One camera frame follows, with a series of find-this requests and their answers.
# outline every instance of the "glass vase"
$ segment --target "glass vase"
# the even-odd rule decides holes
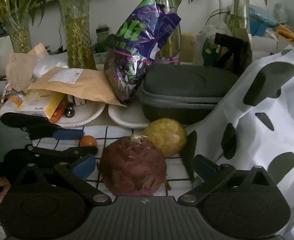
[[[156,0],[156,2],[164,5],[166,13],[177,13],[175,0]],[[180,36],[180,25],[178,25],[168,38],[165,46],[157,53],[154,63],[173,65],[180,63]]]
[[[14,10],[7,14],[6,27],[15,53],[28,53],[31,49],[27,10]]]
[[[70,68],[96,69],[89,32],[90,0],[58,0]]]
[[[233,0],[230,15],[227,19],[227,25],[234,33],[235,28],[246,29],[250,33],[250,23],[248,18],[248,8],[250,0]]]

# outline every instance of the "yellow and white box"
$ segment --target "yellow and white box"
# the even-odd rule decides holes
[[[64,95],[50,90],[32,90],[18,108],[18,112],[50,119]]]

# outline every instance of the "human hand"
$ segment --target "human hand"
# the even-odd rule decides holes
[[[2,191],[0,192],[0,203],[1,203],[7,191],[10,188],[10,183],[5,177],[0,177],[0,187],[3,187]]]

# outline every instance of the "purple snack bag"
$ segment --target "purple snack bag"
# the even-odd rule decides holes
[[[157,52],[180,22],[155,0],[143,0],[114,36],[104,72],[119,101],[130,103]]]

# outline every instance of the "black round knob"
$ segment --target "black round knob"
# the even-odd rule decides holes
[[[67,118],[72,118],[75,115],[75,110],[74,110],[74,104],[73,103],[69,103],[67,108],[65,109],[65,117]]]

